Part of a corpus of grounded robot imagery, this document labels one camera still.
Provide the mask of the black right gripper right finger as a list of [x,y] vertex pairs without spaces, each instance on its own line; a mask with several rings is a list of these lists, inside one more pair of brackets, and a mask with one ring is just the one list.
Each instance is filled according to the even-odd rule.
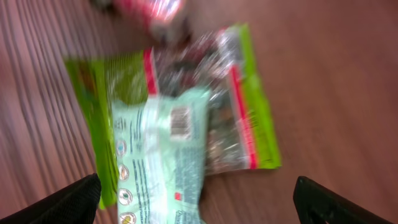
[[306,176],[297,178],[293,201],[301,224],[392,224]]

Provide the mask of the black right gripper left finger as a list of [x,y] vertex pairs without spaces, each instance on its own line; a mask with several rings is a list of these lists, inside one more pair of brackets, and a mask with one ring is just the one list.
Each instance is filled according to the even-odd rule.
[[1,219],[1,224],[93,224],[101,197],[96,173]]

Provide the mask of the green snack bag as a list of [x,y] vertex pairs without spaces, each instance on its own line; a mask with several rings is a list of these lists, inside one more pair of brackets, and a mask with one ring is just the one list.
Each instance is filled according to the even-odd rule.
[[209,88],[207,174],[281,165],[245,24],[207,33],[176,49],[152,47],[108,58],[70,58],[65,66],[91,133],[101,208],[116,203],[114,135],[118,131],[140,135],[130,122],[112,119],[113,102],[138,105],[152,95],[178,97],[196,86]]

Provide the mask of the orange tissue pack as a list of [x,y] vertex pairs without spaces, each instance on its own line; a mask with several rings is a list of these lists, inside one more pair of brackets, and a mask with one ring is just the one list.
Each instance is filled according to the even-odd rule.
[[176,45],[189,36],[186,0],[114,0],[113,4],[161,44]]

